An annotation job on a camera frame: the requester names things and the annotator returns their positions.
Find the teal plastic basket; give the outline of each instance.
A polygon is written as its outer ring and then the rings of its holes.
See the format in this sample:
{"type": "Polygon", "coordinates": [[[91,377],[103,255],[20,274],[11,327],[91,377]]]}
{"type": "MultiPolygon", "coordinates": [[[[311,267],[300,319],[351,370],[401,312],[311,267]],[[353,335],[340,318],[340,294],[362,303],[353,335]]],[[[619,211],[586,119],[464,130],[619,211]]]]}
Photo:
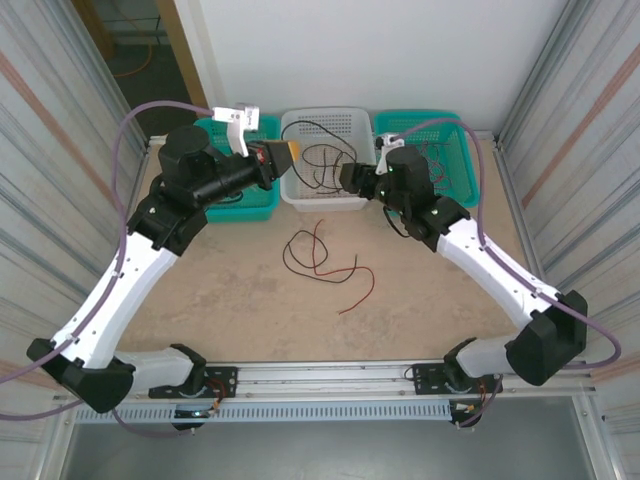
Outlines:
{"type": "MultiPolygon", "coordinates": [[[[425,120],[439,117],[460,119],[452,112],[395,110],[379,113],[373,123],[376,135],[381,135],[402,133],[425,120]]],[[[420,146],[423,151],[425,142],[433,142],[426,147],[426,152],[431,158],[437,158],[444,169],[445,178],[435,183],[436,193],[451,197],[466,208],[475,207],[478,204],[478,184],[463,128],[444,123],[420,130],[405,139],[405,144],[420,146]]],[[[431,180],[437,180],[433,172],[431,180]]]]}
{"type": "MultiPolygon", "coordinates": [[[[227,124],[215,122],[211,118],[196,120],[194,125],[203,128],[209,134],[211,145],[224,154],[231,153],[227,141],[227,124]]],[[[260,116],[258,130],[246,132],[247,142],[255,140],[278,140],[280,138],[280,119],[269,115],[260,116]]],[[[280,180],[273,182],[271,190],[262,190],[257,186],[243,190],[243,197],[237,203],[228,205],[216,204],[207,209],[207,220],[210,223],[231,222],[264,222],[280,202],[280,180]]]]}

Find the purple cable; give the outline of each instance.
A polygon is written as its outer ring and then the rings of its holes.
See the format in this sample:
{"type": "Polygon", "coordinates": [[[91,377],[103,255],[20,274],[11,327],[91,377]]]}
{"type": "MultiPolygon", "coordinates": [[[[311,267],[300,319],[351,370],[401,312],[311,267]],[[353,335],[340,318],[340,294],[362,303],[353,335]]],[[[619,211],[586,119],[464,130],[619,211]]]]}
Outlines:
{"type": "Polygon", "coordinates": [[[152,432],[151,430],[142,430],[139,428],[132,427],[128,423],[125,423],[125,421],[122,420],[122,417],[118,415],[118,412],[116,412],[115,408],[111,410],[111,413],[113,413],[113,418],[116,419],[116,422],[118,422],[122,428],[124,428],[129,433],[135,433],[136,435],[140,435],[141,437],[175,438],[175,437],[181,437],[182,435],[187,435],[191,433],[191,430],[182,430],[182,431],[176,430],[175,432],[152,432]]]}
{"type": "Polygon", "coordinates": [[[58,413],[62,413],[66,410],[75,408],[78,405],[82,405],[82,400],[74,400],[67,405],[62,405],[61,407],[54,408],[53,410],[49,410],[48,412],[32,413],[31,415],[7,415],[5,413],[0,413],[0,420],[5,420],[7,422],[28,422],[30,420],[42,420],[43,418],[50,417],[51,415],[57,415],[58,413]]]}
{"type": "Polygon", "coordinates": [[[486,402],[484,402],[484,405],[482,405],[482,407],[480,407],[480,410],[478,410],[476,412],[476,414],[471,417],[471,418],[467,418],[464,422],[462,423],[456,423],[456,425],[458,425],[458,427],[462,428],[462,427],[466,427],[467,425],[469,425],[471,422],[473,422],[476,418],[478,418],[480,415],[482,415],[484,412],[487,411],[487,408],[489,408],[489,405],[491,405],[493,403],[493,401],[496,398],[496,395],[498,394],[498,391],[500,390],[500,387],[502,386],[502,375],[500,375],[500,378],[498,379],[498,381],[496,382],[496,386],[493,389],[493,392],[491,392],[491,396],[489,397],[489,400],[487,400],[486,402]]]}
{"type": "Polygon", "coordinates": [[[587,318],[586,316],[582,315],[580,312],[576,312],[572,308],[569,308],[566,305],[563,305],[557,299],[552,298],[548,295],[545,295],[544,293],[536,292],[536,288],[533,285],[531,285],[527,281],[527,279],[521,277],[515,270],[513,270],[509,265],[507,265],[500,258],[499,255],[497,255],[493,250],[491,250],[491,247],[489,245],[487,245],[487,240],[484,236],[484,183],[485,183],[484,156],[482,154],[482,148],[480,146],[480,139],[478,139],[476,132],[474,132],[471,127],[469,127],[462,120],[458,120],[456,118],[444,118],[444,117],[434,118],[434,119],[419,123],[415,127],[412,127],[409,130],[399,135],[396,135],[395,137],[393,137],[393,140],[405,139],[409,135],[416,133],[424,128],[431,127],[434,125],[440,125],[442,123],[453,123],[454,125],[459,125],[462,128],[464,128],[467,131],[467,133],[471,136],[473,145],[475,146],[476,151],[478,152],[478,165],[480,167],[480,192],[479,192],[480,196],[478,199],[478,240],[480,241],[480,245],[482,245],[484,250],[487,252],[487,255],[489,255],[493,259],[493,261],[496,262],[505,272],[507,272],[509,275],[515,278],[520,284],[522,284],[522,286],[524,286],[531,293],[538,295],[544,301],[549,302],[551,305],[558,308],[559,310],[562,310],[563,312],[571,315],[572,317],[580,320],[581,322],[585,323],[589,327],[593,328],[595,331],[605,336],[613,345],[614,352],[609,358],[606,358],[604,360],[601,360],[595,363],[566,365],[564,368],[567,370],[583,370],[585,368],[600,368],[600,367],[605,367],[607,365],[611,365],[613,362],[618,360],[620,358],[620,355],[622,355],[622,346],[620,345],[620,342],[618,341],[618,339],[613,336],[613,334],[611,334],[602,326],[595,323],[590,318],[587,318]]]}
{"type": "MultiPolygon", "coordinates": [[[[190,105],[188,103],[174,102],[172,100],[158,100],[155,102],[143,103],[142,105],[137,106],[136,108],[131,110],[127,115],[125,115],[125,117],[120,122],[120,125],[118,126],[118,131],[116,133],[116,138],[113,141],[113,145],[111,147],[111,199],[113,201],[113,204],[116,207],[116,211],[118,212],[118,223],[119,223],[119,240],[118,240],[118,250],[117,250],[119,254],[116,257],[116,265],[114,269],[116,273],[114,274],[114,276],[111,277],[111,280],[109,280],[109,283],[107,283],[107,286],[104,289],[104,292],[102,292],[102,295],[100,296],[98,301],[95,303],[93,308],[89,311],[87,316],[78,324],[76,329],[73,331],[73,333],[71,334],[73,337],[77,337],[86,328],[89,322],[91,322],[91,320],[96,316],[96,314],[100,311],[100,308],[107,301],[107,298],[109,298],[109,295],[111,295],[111,292],[113,291],[116,285],[116,281],[120,277],[119,274],[120,274],[120,271],[122,270],[122,265],[124,264],[124,259],[127,252],[127,212],[124,208],[124,205],[120,201],[120,197],[118,196],[118,190],[116,188],[117,178],[118,178],[118,151],[120,149],[120,143],[122,141],[122,137],[124,136],[124,131],[127,125],[129,124],[129,122],[138,113],[143,112],[145,110],[149,110],[150,108],[156,108],[156,107],[175,107],[175,108],[182,108],[184,110],[191,110],[193,112],[200,113],[207,116],[213,115],[213,111],[207,108],[196,107],[195,105],[190,105]]],[[[60,354],[69,345],[71,345],[72,341],[73,341],[72,339],[65,340],[60,345],[58,345],[55,349],[53,349],[51,352],[46,354],[44,357],[36,360],[30,365],[27,365],[25,367],[19,368],[14,372],[11,372],[9,375],[5,375],[4,377],[1,377],[0,385],[2,385],[3,383],[9,382],[11,380],[15,380],[16,378],[21,377],[22,375],[25,375],[29,372],[32,372],[38,367],[41,367],[42,365],[44,365],[45,363],[47,363],[48,361],[56,357],[58,354],[60,354]]],[[[45,418],[49,415],[56,415],[61,411],[64,411],[64,410],[54,409],[54,410],[50,410],[49,412],[34,414],[32,416],[33,418],[26,418],[26,420],[37,420],[39,418],[45,418]]],[[[28,415],[17,415],[17,416],[3,415],[0,418],[0,420],[21,421],[25,419],[23,417],[29,417],[29,416],[28,415]]]]}

